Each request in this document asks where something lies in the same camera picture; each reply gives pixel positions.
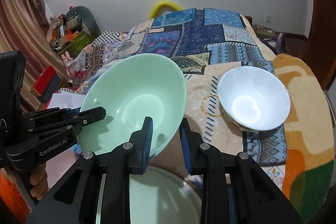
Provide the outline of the orange sleeve forearm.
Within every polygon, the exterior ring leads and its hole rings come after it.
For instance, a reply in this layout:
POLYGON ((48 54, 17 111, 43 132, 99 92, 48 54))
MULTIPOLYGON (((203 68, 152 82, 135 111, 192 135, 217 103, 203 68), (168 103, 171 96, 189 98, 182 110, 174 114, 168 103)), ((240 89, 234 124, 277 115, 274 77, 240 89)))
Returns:
POLYGON ((27 207, 15 184, 5 178, 3 173, 1 173, 1 199, 15 219, 19 223, 25 223, 30 214, 30 209, 27 207))

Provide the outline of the left hand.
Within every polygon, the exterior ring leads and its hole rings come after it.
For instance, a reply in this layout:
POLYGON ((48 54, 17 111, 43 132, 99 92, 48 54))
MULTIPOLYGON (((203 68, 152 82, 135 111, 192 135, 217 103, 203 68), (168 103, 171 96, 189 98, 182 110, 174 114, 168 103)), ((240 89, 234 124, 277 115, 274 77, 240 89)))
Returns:
MULTIPOLYGON (((30 190, 30 193, 33 197, 37 198, 39 201, 46 195, 49 191, 49 185, 47 181, 46 173, 47 163, 43 163, 38 166, 35 170, 32 171, 30 176, 30 183, 33 186, 30 190)), ((16 188, 18 188, 18 175, 10 170, 9 168, 2 168, 1 174, 6 180, 13 183, 16 188)))

